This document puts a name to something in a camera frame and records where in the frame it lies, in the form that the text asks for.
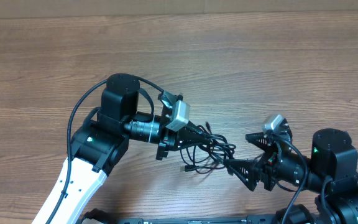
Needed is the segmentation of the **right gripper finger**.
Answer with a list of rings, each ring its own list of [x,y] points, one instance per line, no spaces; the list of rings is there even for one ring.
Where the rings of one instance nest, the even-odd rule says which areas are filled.
[[[236,175],[250,190],[254,191],[259,180],[258,161],[255,159],[226,159],[224,165],[230,175]]]
[[[269,139],[269,136],[263,132],[246,134],[246,141],[263,150],[264,152],[274,151],[274,147],[272,146],[272,142]]]

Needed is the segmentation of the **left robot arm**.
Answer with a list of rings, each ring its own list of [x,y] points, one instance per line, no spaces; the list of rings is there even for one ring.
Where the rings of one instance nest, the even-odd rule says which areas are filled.
[[[82,102],[103,87],[101,104],[80,128],[71,130]],[[67,158],[34,223],[75,223],[86,204],[122,159],[131,140],[157,145],[158,160],[170,151],[212,143],[189,119],[181,95],[135,75],[116,73],[91,87],[74,106],[67,124]]]

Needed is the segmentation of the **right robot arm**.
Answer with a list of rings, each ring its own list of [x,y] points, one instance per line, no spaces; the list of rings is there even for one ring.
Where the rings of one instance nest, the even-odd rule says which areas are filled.
[[[293,145],[290,129],[247,134],[246,140],[263,150],[262,157],[224,160],[230,174],[251,191],[259,182],[266,190],[281,181],[297,187],[270,223],[358,223],[358,152],[347,132],[315,132],[310,157]]]

